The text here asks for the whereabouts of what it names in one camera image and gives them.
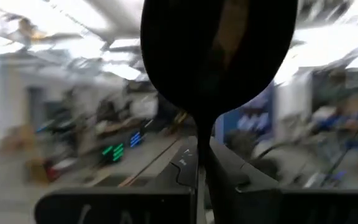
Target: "green light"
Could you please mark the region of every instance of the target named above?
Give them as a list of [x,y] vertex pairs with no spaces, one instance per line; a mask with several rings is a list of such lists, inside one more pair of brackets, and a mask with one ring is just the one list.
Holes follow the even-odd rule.
[[119,151],[120,149],[122,149],[123,146],[124,146],[124,144],[121,144],[121,145],[117,146],[113,151],[114,152]]
[[113,157],[116,157],[117,155],[119,155],[120,153],[122,153],[123,152],[123,148],[121,148],[120,150],[118,150],[118,151],[116,151],[116,152],[114,152],[114,154],[112,155]]
[[117,157],[113,158],[112,160],[113,160],[113,161],[116,161],[116,160],[118,160],[119,158],[121,158],[122,155],[124,155],[124,152],[121,152],[120,154],[117,155]]
[[106,150],[102,152],[103,155],[106,155],[109,151],[112,150],[112,146],[108,147]]

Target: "ceiling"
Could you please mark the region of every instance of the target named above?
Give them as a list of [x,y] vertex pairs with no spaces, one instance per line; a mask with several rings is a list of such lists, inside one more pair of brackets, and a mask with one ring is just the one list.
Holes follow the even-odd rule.
[[[147,80],[139,41],[142,7],[143,0],[0,0],[0,56],[14,56],[9,66],[23,70]],[[328,57],[328,49],[339,53]],[[356,57],[357,49],[358,0],[299,0],[290,59],[282,66],[288,68],[280,73]]]

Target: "blue poster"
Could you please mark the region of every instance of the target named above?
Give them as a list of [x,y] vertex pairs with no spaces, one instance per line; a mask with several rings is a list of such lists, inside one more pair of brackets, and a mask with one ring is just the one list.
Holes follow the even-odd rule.
[[238,108],[241,117],[237,128],[252,131],[261,137],[271,137],[273,123],[273,84],[254,99]]

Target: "floor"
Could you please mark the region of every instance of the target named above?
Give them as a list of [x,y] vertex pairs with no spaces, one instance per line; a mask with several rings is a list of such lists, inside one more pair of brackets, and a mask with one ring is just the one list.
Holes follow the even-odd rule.
[[[142,177],[153,177],[168,164],[183,141],[183,138],[176,136],[151,137],[143,145],[127,150],[123,161],[118,164],[101,169],[97,173],[84,166],[78,172],[68,174],[48,187],[29,184],[25,181],[24,162],[31,158],[31,153],[0,154],[0,224],[33,224],[34,204],[43,194],[54,189],[79,185],[92,187],[110,175],[132,176],[140,171],[143,171],[140,175]],[[269,145],[269,142],[259,144],[257,153],[262,152]],[[280,161],[285,178],[288,179],[301,168],[304,172],[314,172],[318,169],[318,163],[296,147],[274,150],[268,154],[268,157],[274,157]],[[347,172],[344,187],[358,189],[358,152],[350,152],[339,169]],[[96,174],[95,178],[84,183],[85,177],[89,174]]]
[[[122,162],[97,172],[96,178],[85,183],[91,187],[111,174],[133,175],[150,164],[155,157],[171,146],[159,159],[144,170],[142,175],[157,175],[167,165],[181,145],[177,137],[154,137],[143,145],[127,150]],[[94,173],[84,167],[79,172],[68,174],[49,186],[26,182],[24,162],[31,158],[28,152],[0,154],[0,224],[33,224],[32,211],[38,199],[55,189],[69,186],[84,186],[87,175]]]

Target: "blue light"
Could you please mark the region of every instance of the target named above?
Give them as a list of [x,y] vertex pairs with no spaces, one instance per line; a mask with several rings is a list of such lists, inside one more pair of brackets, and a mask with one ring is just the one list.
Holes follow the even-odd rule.
[[131,137],[131,140],[137,139],[137,138],[139,138],[139,137],[140,137],[140,132],[137,132],[135,135],[133,135],[133,136]]
[[131,140],[131,143],[136,142],[136,141],[139,140],[139,139],[140,139],[140,136],[139,136],[138,138],[136,138],[136,139],[132,139],[132,140]]
[[136,145],[138,145],[138,143],[140,142],[140,138],[138,139],[138,140],[136,140],[136,141],[134,141],[134,142],[131,142],[131,147],[134,147],[134,146],[136,146]]

